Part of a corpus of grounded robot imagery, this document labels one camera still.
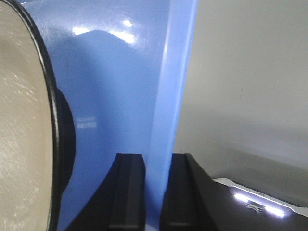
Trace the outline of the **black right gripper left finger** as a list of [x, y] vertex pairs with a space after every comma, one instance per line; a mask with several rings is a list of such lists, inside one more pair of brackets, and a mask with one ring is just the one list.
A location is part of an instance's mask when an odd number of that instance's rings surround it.
[[114, 162], [68, 231], [142, 231], [145, 164], [141, 154], [117, 153]]

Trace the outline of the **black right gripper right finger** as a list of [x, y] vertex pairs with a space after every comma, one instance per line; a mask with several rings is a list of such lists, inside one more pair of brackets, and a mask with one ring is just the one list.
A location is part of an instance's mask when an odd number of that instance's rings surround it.
[[160, 218], [162, 231], [239, 231], [240, 208], [189, 154], [174, 153]]

